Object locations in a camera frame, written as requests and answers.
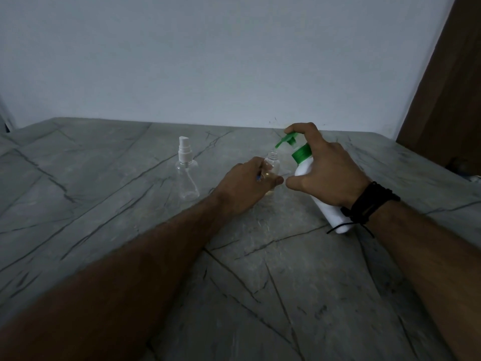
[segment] marble table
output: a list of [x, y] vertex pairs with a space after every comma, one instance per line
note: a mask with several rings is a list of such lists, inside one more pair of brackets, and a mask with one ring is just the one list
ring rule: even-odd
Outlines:
[[[206, 196], [280, 134], [56, 118], [1, 135], [0, 324], [191, 205], [176, 191], [178, 136], [191, 139]], [[323, 134], [377, 182], [481, 246], [481, 185], [375, 133]], [[143, 360], [454, 359], [378, 242], [362, 229], [328, 228], [309, 197], [277, 188], [208, 243]]]

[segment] person's left arm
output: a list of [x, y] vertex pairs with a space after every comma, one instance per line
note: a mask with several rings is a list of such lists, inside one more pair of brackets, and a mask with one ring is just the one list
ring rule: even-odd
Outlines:
[[0, 359], [131, 360], [164, 319], [202, 247], [282, 177], [234, 166], [206, 199], [63, 281], [0, 330]]

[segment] white pump cap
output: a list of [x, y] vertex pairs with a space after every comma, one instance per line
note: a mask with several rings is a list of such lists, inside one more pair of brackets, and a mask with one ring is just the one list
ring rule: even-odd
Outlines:
[[179, 161], [181, 163], [189, 163], [194, 159], [194, 153], [190, 149], [189, 138], [179, 137]]

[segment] black bracelet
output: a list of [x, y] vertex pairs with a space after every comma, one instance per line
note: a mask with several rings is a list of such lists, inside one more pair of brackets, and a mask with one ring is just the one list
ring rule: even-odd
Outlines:
[[340, 224], [329, 230], [328, 233], [331, 233], [343, 225], [360, 224], [374, 238], [374, 235], [365, 227], [365, 224], [369, 221], [372, 213], [389, 200], [400, 201], [401, 198], [394, 194], [392, 190], [383, 188], [376, 181], [371, 182], [361, 196], [357, 198], [351, 209], [344, 206], [340, 209], [345, 216], [351, 218], [352, 222]]

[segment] green cap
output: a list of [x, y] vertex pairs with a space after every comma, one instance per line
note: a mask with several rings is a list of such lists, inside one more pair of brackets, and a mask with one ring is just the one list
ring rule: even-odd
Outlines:
[[310, 156], [312, 156], [312, 151], [309, 143], [306, 143], [292, 154], [292, 157], [297, 164], [301, 164], [301, 162], [304, 162]]
[[284, 142], [287, 142], [289, 143], [289, 145], [295, 145], [296, 144], [296, 140], [294, 139], [295, 137], [297, 137], [298, 133], [296, 132], [292, 132], [292, 133], [289, 133], [289, 134], [286, 134], [286, 136], [284, 138], [282, 138], [279, 143], [276, 144], [276, 148], [279, 148], [279, 146], [281, 145], [281, 143], [284, 143]]

